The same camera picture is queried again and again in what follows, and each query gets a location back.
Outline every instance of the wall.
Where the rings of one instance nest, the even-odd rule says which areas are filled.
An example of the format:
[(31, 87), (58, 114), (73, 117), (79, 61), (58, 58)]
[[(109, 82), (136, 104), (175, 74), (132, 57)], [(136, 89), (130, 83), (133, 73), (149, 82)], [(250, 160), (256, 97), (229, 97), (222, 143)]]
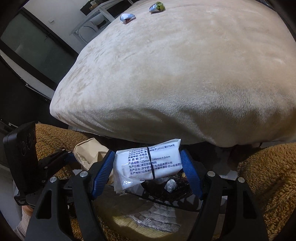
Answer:
[(0, 122), (0, 167), (5, 166), (8, 167), (8, 162), (6, 159), (3, 138), (8, 134), (8, 132), (4, 129), (4, 125)]
[(70, 33), (85, 18), (80, 9), (86, 3), (87, 0), (29, 0), (25, 8), (80, 53), (84, 45)]
[(29, 85), (31, 85), (33, 88), (37, 89), (39, 92), (47, 96), (48, 98), (52, 99), (54, 95), (54, 90), (49, 88), (44, 83), (40, 82), (38, 79), (36, 79), (34, 76), (29, 74), (27, 71), (25, 71), (23, 68), (21, 68), (19, 65), (17, 65), (12, 59), (10, 59), (5, 53), (3, 53), (0, 50), (0, 55), (2, 58), (9, 64), (9, 66)]

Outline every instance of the beige fleece blanket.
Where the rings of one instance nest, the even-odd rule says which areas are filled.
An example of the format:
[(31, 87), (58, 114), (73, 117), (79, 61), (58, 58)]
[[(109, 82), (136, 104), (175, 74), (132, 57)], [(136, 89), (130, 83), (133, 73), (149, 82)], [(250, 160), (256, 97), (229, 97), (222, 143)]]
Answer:
[(142, 143), (292, 139), (296, 43), (255, 0), (139, 1), (93, 39), (50, 105), (59, 120)]

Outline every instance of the brown plush fabric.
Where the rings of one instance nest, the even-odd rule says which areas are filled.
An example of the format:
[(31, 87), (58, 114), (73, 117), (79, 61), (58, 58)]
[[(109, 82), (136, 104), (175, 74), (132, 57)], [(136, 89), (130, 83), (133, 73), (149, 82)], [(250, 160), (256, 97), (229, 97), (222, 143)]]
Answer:
[(240, 163), (238, 172), (254, 193), (273, 240), (296, 208), (296, 143), (260, 150)]
[[(38, 160), (55, 153), (58, 149), (66, 149), (73, 151), (74, 147), (89, 138), (94, 137), (89, 133), (80, 133), (77, 131), (61, 129), (55, 126), (49, 126), (45, 124), (36, 125), (36, 152)], [(70, 166), (63, 167), (56, 176), (59, 179), (66, 179), (71, 177), (73, 174), (72, 168)], [(108, 241), (129, 241), (129, 239), (124, 238), (113, 232), (106, 226), (101, 218), (98, 218), (103, 231), (108, 239)], [(74, 237), (82, 239), (81, 231), (77, 219), (71, 219), (71, 226), (73, 230)]]

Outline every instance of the plastic bag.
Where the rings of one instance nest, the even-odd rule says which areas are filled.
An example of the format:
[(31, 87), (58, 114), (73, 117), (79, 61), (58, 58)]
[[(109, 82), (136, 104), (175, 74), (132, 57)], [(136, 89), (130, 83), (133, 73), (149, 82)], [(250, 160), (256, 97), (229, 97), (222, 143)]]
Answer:
[(117, 151), (113, 163), (114, 191), (178, 173), (182, 169), (180, 143), (181, 139), (173, 139), (151, 147)]

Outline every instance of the crumpled wrapper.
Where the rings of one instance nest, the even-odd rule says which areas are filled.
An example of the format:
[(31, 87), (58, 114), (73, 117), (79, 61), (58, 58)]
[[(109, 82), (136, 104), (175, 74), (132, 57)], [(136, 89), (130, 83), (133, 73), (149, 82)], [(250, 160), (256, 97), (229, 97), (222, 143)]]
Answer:
[(157, 2), (149, 8), (150, 13), (163, 12), (164, 10), (165, 10), (165, 6), (163, 5), (162, 2)]
[(124, 23), (127, 24), (130, 21), (132, 21), (133, 19), (135, 19), (136, 16), (130, 13), (124, 13), (121, 15), (120, 20)]
[(169, 193), (172, 193), (178, 187), (176, 181), (174, 179), (170, 179), (165, 185), (165, 190)]

